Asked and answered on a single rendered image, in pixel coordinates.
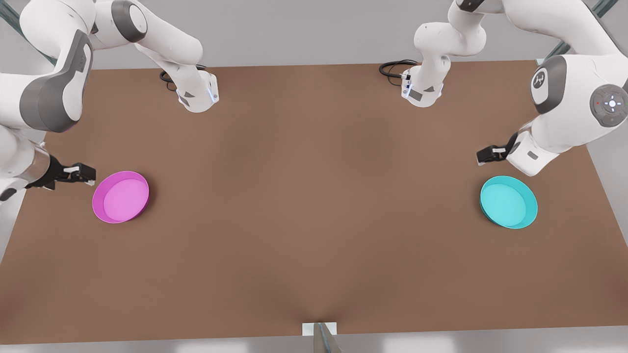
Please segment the pink plate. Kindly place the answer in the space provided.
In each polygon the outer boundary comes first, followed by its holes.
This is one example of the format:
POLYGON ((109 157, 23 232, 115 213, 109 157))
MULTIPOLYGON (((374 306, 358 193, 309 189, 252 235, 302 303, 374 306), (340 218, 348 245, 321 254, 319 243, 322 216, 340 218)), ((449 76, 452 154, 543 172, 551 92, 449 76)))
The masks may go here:
POLYGON ((92 197, 96 217, 109 224, 119 224, 139 216, 150 201, 150 186, 144 176, 121 171, 104 178, 92 197))

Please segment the silver frame post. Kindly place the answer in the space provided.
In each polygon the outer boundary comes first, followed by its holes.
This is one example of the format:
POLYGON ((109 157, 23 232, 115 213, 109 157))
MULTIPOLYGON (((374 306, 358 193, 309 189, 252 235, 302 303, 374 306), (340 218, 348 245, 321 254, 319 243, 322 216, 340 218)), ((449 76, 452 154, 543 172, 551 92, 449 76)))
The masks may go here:
POLYGON ((622 53, 628 56, 628 44, 622 45, 601 20, 617 6, 622 10, 621 20, 628 27, 628 0, 596 1, 593 7, 588 7, 588 0, 541 0, 542 5, 551 7, 552 14, 543 16, 534 32, 558 38, 561 42, 545 58, 537 59, 537 65, 570 50, 574 54, 622 53))
MULTIPOLYGON (((14 29, 14 31, 16 31, 16 33, 18 33, 18 35, 20 35, 27 43, 36 49, 36 47, 30 43, 22 31, 22 27, 20 25, 20 14, 6 0, 0 0, 0 19, 5 21, 10 27, 12 27, 12 29, 14 29)), ((36 51, 38 51, 43 58, 50 62, 53 67, 56 65, 57 59, 47 56, 47 54, 44 54, 38 49, 36 49, 36 51)))
POLYGON ((301 324, 301 335, 312 336, 313 353, 343 353, 338 342, 336 322, 301 324))

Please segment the blue plate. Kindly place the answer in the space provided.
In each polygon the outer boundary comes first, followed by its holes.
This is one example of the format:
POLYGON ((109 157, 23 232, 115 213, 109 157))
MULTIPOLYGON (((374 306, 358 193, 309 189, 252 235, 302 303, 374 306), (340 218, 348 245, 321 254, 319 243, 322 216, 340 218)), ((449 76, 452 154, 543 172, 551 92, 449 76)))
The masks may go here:
POLYGON ((525 228, 536 220, 535 194, 519 179, 498 175, 488 179, 480 190, 480 207, 485 217, 509 229, 525 228))

